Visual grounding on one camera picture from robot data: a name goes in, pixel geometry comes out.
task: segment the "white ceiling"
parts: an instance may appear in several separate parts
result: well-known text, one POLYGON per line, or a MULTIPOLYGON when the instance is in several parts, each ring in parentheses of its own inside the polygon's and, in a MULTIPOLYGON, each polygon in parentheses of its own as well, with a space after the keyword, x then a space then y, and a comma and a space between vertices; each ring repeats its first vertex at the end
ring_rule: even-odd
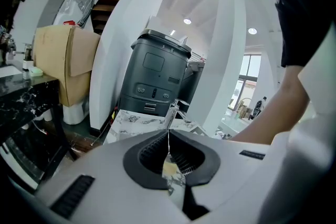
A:
MULTIPOLYGON (((245 2, 247 29, 256 28, 258 30, 256 35, 246 32, 246 47, 263 46, 267 40, 260 34, 263 32, 262 28, 269 33, 280 31, 274 7, 275 0, 246 0, 245 2)), ((182 18, 189 18, 192 21, 189 27, 203 35, 205 41, 210 45, 216 22, 218 0, 163 0, 161 8, 168 9, 182 18)), ((164 17, 160 15, 159 11, 158 16, 164 21, 164 17)))

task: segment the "black slot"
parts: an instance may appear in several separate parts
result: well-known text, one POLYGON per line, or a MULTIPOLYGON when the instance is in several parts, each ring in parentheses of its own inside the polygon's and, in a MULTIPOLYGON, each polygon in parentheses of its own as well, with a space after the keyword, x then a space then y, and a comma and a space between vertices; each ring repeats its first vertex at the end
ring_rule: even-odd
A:
POLYGON ((175 79, 175 78, 173 78, 173 77, 169 77, 169 78, 168 78, 168 81, 169 81, 169 82, 172 82, 172 83, 174 83, 174 84, 179 84, 179 82, 180 82, 179 79, 175 79))
POLYGON ((256 152, 252 152, 252 151, 242 151, 239 154, 250 157, 250 158, 254 158, 254 159, 264 159, 264 157, 265 157, 264 154, 256 153, 256 152))
POLYGON ((145 107, 147 107, 147 108, 156 108, 156 104, 145 103, 145 107))
POLYGON ((155 96, 156 96, 156 91, 157 91, 157 88, 155 88, 155 89, 153 90, 152 98, 155 98, 155 96))
POLYGON ((202 206, 198 205, 195 201, 193 192, 191 191, 190 186, 185 186, 185 193, 184 193, 184 202, 182 211, 191 219, 195 220, 200 218, 201 216, 209 213, 209 210, 202 206))
POLYGON ((144 110, 147 110, 147 111, 155 111, 155 108, 148 108, 147 106, 144 107, 144 110))

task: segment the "window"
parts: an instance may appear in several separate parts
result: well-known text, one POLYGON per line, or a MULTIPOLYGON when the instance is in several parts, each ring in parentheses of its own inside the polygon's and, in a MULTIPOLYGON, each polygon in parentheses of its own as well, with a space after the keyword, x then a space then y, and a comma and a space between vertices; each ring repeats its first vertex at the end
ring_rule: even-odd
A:
POLYGON ((239 79, 228 106, 231 110, 237 110, 241 101, 249 106, 257 85, 261 55, 244 55, 239 73, 239 79))
POLYGON ((250 77, 258 77, 261 62, 261 55, 251 55, 250 64, 248 66, 247 75, 250 77))

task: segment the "cardboard box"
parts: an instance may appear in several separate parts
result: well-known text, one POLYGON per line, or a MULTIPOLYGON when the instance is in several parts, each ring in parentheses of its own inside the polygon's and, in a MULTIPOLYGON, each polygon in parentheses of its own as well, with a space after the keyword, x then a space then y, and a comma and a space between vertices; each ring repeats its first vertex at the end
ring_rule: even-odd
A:
POLYGON ((70 25, 38 28, 34 63, 59 80, 59 100, 65 106, 79 103, 90 89, 91 70, 100 35, 70 25))

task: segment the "black machine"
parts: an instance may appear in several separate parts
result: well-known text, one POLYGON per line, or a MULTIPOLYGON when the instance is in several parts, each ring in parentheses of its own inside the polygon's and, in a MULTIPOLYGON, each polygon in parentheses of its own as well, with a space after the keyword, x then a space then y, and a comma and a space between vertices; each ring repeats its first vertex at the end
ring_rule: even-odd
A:
POLYGON ((119 109, 165 116, 179 94, 191 48, 165 34, 147 29, 132 49, 119 109))

